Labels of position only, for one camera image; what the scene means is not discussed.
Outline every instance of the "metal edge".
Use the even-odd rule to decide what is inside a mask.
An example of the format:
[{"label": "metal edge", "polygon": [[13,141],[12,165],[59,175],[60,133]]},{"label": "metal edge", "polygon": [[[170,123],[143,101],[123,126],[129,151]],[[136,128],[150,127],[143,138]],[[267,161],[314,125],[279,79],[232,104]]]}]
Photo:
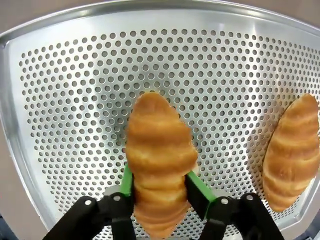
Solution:
[{"label": "metal edge", "polygon": [[[53,24],[58,24],[64,21],[68,20],[73,20],[73,19],[78,19],[78,18],[83,18],[83,17],[88,17],[88,16],[94,16],[94,15],[99,15],[99,14],[106,14],[106,13],[114,13],[114,12],[119,12],[121,11],[133,11],[133,10],[143,10],[143,9],[166,9],[166,8],[183,8],[183,9],[200,9],[200,10],[211,10],[211,11],[223,11],[223,12],[228,12],[228,13],[234,13],[234,14],[240,14],[240,15],[245,15],[249,17],[254,17],[254,18],[259,18],[259,19],[264,19],[264,20],[269,20],[274,22],[274,17],[276,17],[276,20],[278,23],[291,26],[300,30],[303,30],[305,32],[308,32],[312,35],[315,36],[320,36],[320,31],[318,28],[303,23],[299,20],[296,20],[294,18],[278,14],[272,11],[268,10],[263,10],[261,8],[257,7],[251,7],[243,4],[238,4],[238,3],[231,3],[231,2],[225,2],[225,1],[220,1],[220,0],[172,0],[172,1],[161,1],[161,0],[112,0],[109,2],[102,2],[102,3],[95,3],[95,4],[90,4],[90,5],[85,5],[85,6],[80,6],[80,7],[75,7],[63,11],[59,11],[56,13],[52,13],[40,18],[37,18],[35,20],[29,21],[27,23],[21,24],[15,28],[12,28],[2,34],[0,34],[0,44],[2,43],[3,46],[2,48],[4,49],[6,47],[6,43],[9,40],[12,40],[18,36],[21,36],[23,34],[29,33],[31,31],[34,31],[39,28],[44,28],[51,26]],[[8,123],[2,122],[2,127],[3,129],[7,130],[8,129]],[[8,135],[0,136],[4,137],[6,140],[8,140]],[[9,149],[10,152],[12,153],[12,146],[9,144]],[[25,183],[22,179],[22,174],[20,171],[26,171],[27,176],[30,177],[28,174],[28,169],[27,167],[24,166],[19,166],[17,164],[17,159],[12,158],[14,165],[16,166],[16,171],[19,173],[21,184],[25,187]],[[36,192],[36,189],[33,186],[32,188],[24,188],[26,194],[29,197],[29,200],[33,202],[33,199],[31,198],[30,192]],[[317,202],[313,201],[312,204],[309,204],[308,200],[311,200],[313,197],[316,199],[320,198],[320,191],[319,191],[319,182],[316,186],[312,187],[312,190],[314,190],[314,195],[308,196],[308,198],[305,200],[304,205],[302,206],[302,209],[305,209],[305,211],[302,211],[302,215],[296,216],[296,218],[293,219],[292,224],[286,226],[285,228],[282,229],[283,235],[285,235],[286,239],[292,239],[297,236],[297,231],[303,232],[303,230],[300,229],[306,229],[312,219],[315,217],[317,214],[316,211],[313,210],[313,208],[319,208],[317,206]],[[39,211],[37,209],[42,209],[41,204],[35,204],[38,208],[35,208],[37,213]]]},{"label": "metal edge", "polygon": [[[4,47],[0,45],[0,94],[10,96],[11,92],[7,91],[8,86],[4,86],[6,64]],[[27,185],[17,165],[15,158],[21,156],[19,154],[18,156],[13,155],[13,145],[8,141],[14,136],[16,129],[11,132],[6,131],[8,130],[8,125],[12,127],[14,123],[5,122],[1,117],[3,116],[2,114],[11,115],[12,113],[3,102],[0,102],[0,112],[0,125],[2,126],[0,129],[0,211],[19,239],[41,239],[46,234],[47,229],[44,226],[43,219],[39,217],[40,215],[35,208],[31,193],[26,187]]]}]

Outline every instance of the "tray rim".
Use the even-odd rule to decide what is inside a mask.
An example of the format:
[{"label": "tray rim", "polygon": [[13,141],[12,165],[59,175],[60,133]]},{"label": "tray rim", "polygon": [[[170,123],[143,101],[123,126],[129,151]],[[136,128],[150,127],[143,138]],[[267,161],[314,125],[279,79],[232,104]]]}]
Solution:
[{"label": "tray rim", "polygon": [[[0,33],[0,57],[1,51],[4,52],[6,49],[6,44],[19,36],[24,34],[33,32],[35,30],[39,30],[41,28],[53,26],[55,24],[63,23],[70,20],[76,20],[85,17],[93,17],[99,15],[105,15],[114,13],[115,10],[117,12],[126,12],[126,11],[138,11],[138,10],[160,10],[160,9],[189,9],[189,10],[206,10],[206,11],[221,11],[226,13],[238,14],[247,17],[253,17],[258,19],[263,19],[267,21],[272,21],[280,24],[284,24],[290,27],[294,27],[305,31],[314,36],[320,37],[320,29],[312,26],[310,24],[304,23],[295,18],[276,13],[273,11],[265,10],[258,7],[253,7],[249,5],[244,5],[240,3],[227,2],[222,0],[172,0],[172,1],[162,1],[162,0],[110,0],[107,2],[99,2],[93,3],[83,6],[78,6],[74,8],[65,9],[62,11],[58,11],[55,13],[51,13],[34,20],[28,21],[21,25],[18,25],[14,28],[11,28],[3,33]],[[5,112],[2,108],[3,103],[1,103],[1,116]],[[11,141],[9,141],[12,136],[10,135],[9,130],[12,128],[10,124],[8,124],[2,117],[0,119],[2,121],[2,129],[4,129],[4,135],[0,134],[0,138],[4,138],[9,152],[11,153],[12,161],[15,165],[15,170],[19,175],[21,184],[25,186],[24,190],[26,192],[27,197],[29,198],[32,206],[34,207],[35,212],[39,215],[42,220],[43,225],[48,230],[52,225],[52,217],[48,216],[48,209],[44,206],[41,199],[40,201],[35,202],[30,192],[36,192],[35,186],[30,183],[26,183],[26,176],[30,178],[28,175],[28,168],[24,164],[19,164],[16,160],[16,156],[13,155]],[[311,223],[314,216],[317,214],[315,209],[319,210],[320,206],[316,203],[315,200],[308,204],[308,200],[320,199],[320,184],[317,181],[317,184],[312,185],[313,194],[308,194],[306,201],[302,206],[302,211],[297,214],[290,223],[286,224],[281,228],[282,234],[286,239],[294,239],[299,234],[301,234]]]}]

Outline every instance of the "golden brown pastry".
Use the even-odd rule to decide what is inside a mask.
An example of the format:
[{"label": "golden brown pastry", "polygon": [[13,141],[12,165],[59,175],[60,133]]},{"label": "golden brown pastry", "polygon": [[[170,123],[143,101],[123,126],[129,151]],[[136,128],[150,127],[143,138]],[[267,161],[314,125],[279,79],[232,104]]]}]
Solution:
[{"label": "golden brown pastry", "polygon": [[185,174],[197,160],[191,131],[164,97],[149,92],[134,104],[126,136],[134,215],[150,237],[166,238],[190,207]]},{"label": "golden brown pastry", "polygon": [[282,115],[263,162],[265,198],[275,212],[292,205],[317,174],[320,164],[318,103],[310,94]]}]

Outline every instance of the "silver tray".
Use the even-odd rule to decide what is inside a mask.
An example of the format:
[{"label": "silver tray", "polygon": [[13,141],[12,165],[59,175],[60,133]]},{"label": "silver tray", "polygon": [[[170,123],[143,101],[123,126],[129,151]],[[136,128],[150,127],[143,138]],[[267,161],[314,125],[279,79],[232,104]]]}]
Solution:
[{"label": "silver tray", "polygon": [[[319,101],[319,56],[319,29],[244,5],[78,7],[0,35],[1,120],[21,181],[50,229],[82,195],[99,199],[120,184],[132,105],[143,92],[159,92],[192,128],[201,179],[233,197],[257,192],[293,239],[320,208],[320,178],[276,213],[264,198],[262,162],[286,107],[303,93]],[[172,236],[196,239],[203,226],[190,211]],[[95,237],[110,238],[107,227]],[[230,226],[225,239],[241,236]]]}]

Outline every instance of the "silver bolt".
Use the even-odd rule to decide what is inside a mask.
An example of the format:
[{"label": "silver bolt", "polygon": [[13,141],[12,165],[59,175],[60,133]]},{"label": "silver bolt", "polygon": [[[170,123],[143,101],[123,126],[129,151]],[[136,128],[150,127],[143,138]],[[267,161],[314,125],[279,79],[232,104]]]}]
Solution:
[{"label": "silver bolt", "polygon": [[120,198],[121,198],[120,196],[116,195],[116,196],[113,197],[113,200],[120,201]]},{"label": "silver bolt", "polygon": [[253,197],[253,196],[251,196],[251,195],[247,195],[247,196],[246,196],[246,199],[248,199],[248,200],[250,200],[250,201],[251,201],[251,200],[253,200],[253,199],[254,199],[254,197]]},{"label": "silver bolt", "polygon": [[221,199],[221,203],[222,203],[222,204],[228,204],[229,201],[228,201],[228,199],[226,199],[226,198],[222,198],[222,199]]},{"label": "silver bolt", "polygon": [[84,204],[87,205],[87,206],[90,205],[91,203],[92,203],[91,200],[87,200],[87,201],[84,202]]}]

